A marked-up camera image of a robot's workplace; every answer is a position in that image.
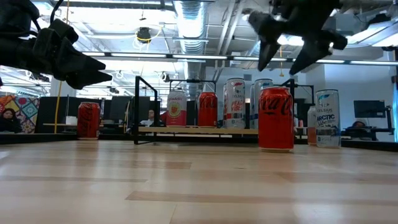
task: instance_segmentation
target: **white wall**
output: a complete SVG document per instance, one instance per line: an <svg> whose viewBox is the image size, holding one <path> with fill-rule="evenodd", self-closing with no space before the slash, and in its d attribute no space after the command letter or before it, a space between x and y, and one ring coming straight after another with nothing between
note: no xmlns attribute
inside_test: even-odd
<svg viewBox="0 0 398 224"><path fill-rule="evenodd" d="M211 80L214 75L214 67L206 67L206 79ZM223 117L223 86L226 81L230 78L243 78L244 74L252 75L252 81L245 81L246 84L246 98L250 99L250 86L260 78L270 78L274 84L282 84L290 78L289 69L283 69L282 73L284 76L280 75L280 69L275 69L273 71L263 70L259 72L257 69L243 70L242 68L224 68L222 71L217 84L216 84L216 94L218 97L218 119ZM301 85L306 84L306 76L304 73L298 73L298 83ZM295 98L306 99L309 103L311 102L311 89L310 88L296 88Z"/></svg>
<svg viewBox="0 0 398 224"><path fill-rule="evenodd" d="M380 60L389 60L386 54ZM340 94L341 128L351 126L355 121L354 100L384 100L392 105L394 85L391 76L395 67L322 65L306 74L308 85L316 90L337 89ZM369 118L369 126L387 128L386 118ZM380 141L394 141L388 133L377 133Z"/></svg>

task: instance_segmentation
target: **ceiling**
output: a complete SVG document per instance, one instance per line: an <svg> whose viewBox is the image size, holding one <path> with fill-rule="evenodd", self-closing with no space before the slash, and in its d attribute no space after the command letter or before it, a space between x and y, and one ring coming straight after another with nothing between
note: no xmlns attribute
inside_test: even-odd
<svg viewBox="0 0 398 224"><path fill-rule="evenodd" d="M49 15L52 6L56 1L33 0L40 9L41 17L39 24L41 27L49 25ZM343 8L346 13L361 10L361 12L372 11L376 8L388 6L392 1L347 1ZM248 22L241 19L239 4L244 8L253 8L262 11L269 11L268 0L230 0L205 1L207 6L207 17L205 22L206 45L204 54L216 54L223 33L223 27L228 14L230 5L234 5L234 10L229 23L228 33L233 36L229 45L226 45L228 35L224 38L226 54L246 54L257 43L257 36ZM70 0L69 8L66 7L67 0L62 4L56 13L56 18L68 22L79 35L79 40L74 44L75 48L82 52L145 52L145 53L182 53L180 41L178 40L178 25L176 13L168 10L172 8L171 2L166 1L167 10L156 10L160 7L160 1L131 1L131 0ZM234 17L238 16L236 27L232 26ZM148 27L150 34L154 37L150 43L142 44L136 39L136 32L140 27ZM282 52L278 56L294 57L300 47L283 45ZM156 88L167 88L168 83L164 83L159 77L165 72L171 79L184 79L184 62L143 62L129 60L102 60L105 63L105 72L111 74L114 79L111 82L100 83L101 88L94 89L93 86L85 90L78 91L78 95L93 96L112 95L106 86L120 86L125 89L125 95L134 92L133 85L135 76L140 75ZM23 91L27 94L48 95L49 83L34 80L29 77L29 73L14 68L1 67L1 78L4 83L21 84L14 86L14 91ZM47 84L43 87L23 86L27 84ZM167 91L162 91L162 97L167 96Z"/></svg>

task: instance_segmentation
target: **yellow pole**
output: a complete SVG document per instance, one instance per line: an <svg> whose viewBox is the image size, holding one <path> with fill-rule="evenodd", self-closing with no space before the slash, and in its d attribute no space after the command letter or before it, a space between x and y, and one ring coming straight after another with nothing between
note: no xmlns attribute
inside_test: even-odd
<svg viewBox="0 0 398 224"><path fill-rule="evenodd" d="M68 16L69 16L69 0L68 0L68 3L67 3L67 24L68 24ZM57 105L55 106L54 134L57 133L58 109L59 109L59 106L60 106L61 89L62 89L62 81L60 81L60 85L59 85L59 88L58 88Z"/></svg>

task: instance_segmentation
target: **colorful quilt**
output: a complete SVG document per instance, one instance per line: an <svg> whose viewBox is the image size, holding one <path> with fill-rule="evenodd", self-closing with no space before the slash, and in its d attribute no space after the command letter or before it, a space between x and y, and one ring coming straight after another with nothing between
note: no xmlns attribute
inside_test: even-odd
<svg viewBox="0 0 398 224"><path fill-rule="evenodd" d="M21 122L22 131L27 134L33 134L35 133L39 102L39 98L3 96L0 97L0 113L6 108L14 109L17 118Z"/></svg>

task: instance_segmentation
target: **pink can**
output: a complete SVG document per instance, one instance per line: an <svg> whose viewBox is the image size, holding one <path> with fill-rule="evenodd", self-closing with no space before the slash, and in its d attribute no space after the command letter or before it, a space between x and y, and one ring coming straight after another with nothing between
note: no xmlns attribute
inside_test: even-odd
<svg viewBox="0 0 398 224"><path fill-rule="evenodd" d="M167 97L168 127L187 126L187 97L183 91L171 91Z"/></svg>

